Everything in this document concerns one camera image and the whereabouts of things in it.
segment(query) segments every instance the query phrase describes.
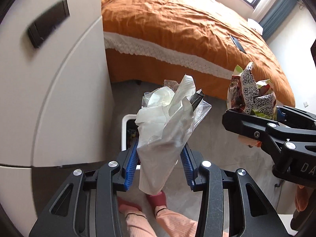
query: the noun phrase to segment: blue curtain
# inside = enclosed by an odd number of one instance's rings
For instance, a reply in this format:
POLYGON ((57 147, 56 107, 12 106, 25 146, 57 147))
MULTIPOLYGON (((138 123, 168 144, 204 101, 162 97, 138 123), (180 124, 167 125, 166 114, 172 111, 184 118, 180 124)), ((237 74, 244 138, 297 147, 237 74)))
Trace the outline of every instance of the blue curtain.
POLYGON ((272 8, 259 22, 259 24, 263 27, 262 37, 265 41, 267 41, 282 24, 282 22, 294 9, 297 1, 298 0, 276 0, 272 8))

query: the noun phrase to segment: pink slipper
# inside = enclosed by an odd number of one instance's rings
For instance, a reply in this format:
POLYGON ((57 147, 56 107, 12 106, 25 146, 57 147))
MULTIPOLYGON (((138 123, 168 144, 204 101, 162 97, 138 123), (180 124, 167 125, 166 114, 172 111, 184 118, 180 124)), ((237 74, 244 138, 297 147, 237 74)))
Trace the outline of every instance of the pink slipper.
POLYGON ((295 206, 298 212, 304 211, 308 205, 308 192, 304 186, 297 185, 295 194, 295 206))
POLYGON ((121 212, 121 211, 124 211, 126 206, 129 206, 129 207, 132 207, 132 208, 136 208, 137 210, 139 211, 143 211, 142 210, 142 207, 136 203, 133 203, 133 202, 129 202, 127 200, 124 200, 122 199, 121 197, 117 197, 118 198, 118 210, 121 212))
POLYGON ((163 191, 159 192, 156 195, 146 194, 146 198, 153 211, 155 211, 155 208, 158 206, 167 206, 166 195, 163 191))

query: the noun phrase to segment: curtain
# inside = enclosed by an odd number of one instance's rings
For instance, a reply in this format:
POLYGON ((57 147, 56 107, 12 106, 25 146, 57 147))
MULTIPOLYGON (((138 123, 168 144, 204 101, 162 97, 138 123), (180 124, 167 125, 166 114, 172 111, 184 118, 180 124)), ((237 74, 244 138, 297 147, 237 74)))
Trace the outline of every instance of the curtain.
POLYGON ((260 22, 267 14, 269 9, 274 5, 276 0, 260 0, 255 10, 253 11, 251 18, 256 22, 260 22))
POLYGON ((294 9, 298 0, 276 0, 274 5, 259 22, 263 27, 262 37, 265 41, 272 36, 282 22, 287 18, 294 9))

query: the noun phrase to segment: white plastic bag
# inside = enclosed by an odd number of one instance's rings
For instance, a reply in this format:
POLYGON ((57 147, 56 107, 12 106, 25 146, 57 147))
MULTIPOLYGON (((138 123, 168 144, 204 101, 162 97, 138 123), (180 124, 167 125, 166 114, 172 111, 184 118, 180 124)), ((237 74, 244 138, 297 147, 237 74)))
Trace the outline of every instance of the white plastic bag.
POLYGON ((176 93, 162 87, 143 97, 144 107, 135 121, 141 191, 151 195, 161 191, 193 130, 211 109, 202 100, 193 112, 189 100, 195 92, 193 78, 185 75, 176 93))

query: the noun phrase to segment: trash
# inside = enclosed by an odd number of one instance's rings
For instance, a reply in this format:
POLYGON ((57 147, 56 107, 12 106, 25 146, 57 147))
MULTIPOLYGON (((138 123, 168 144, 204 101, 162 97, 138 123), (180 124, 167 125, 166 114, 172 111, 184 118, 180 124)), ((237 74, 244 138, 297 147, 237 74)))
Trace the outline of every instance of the trash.
MULTIPOLYGON (((253 62, 245 70, 236 66, 227 91, 227 109, 275 120, 277 117, 274 86, 270 79, 256 83, 251 69, 253 62)), ((260 147, 261 142, 245 136, 238 140, 248 146, 260 147)))
POLYGON ((185 75, 178 87, 174 81, 165 81, 165 85, 145 93, 135 121, 141 161, 139 189, 151 195, 161 191, 187 140, 211 109, 203 92, 196 92, 191 76, 185 75))

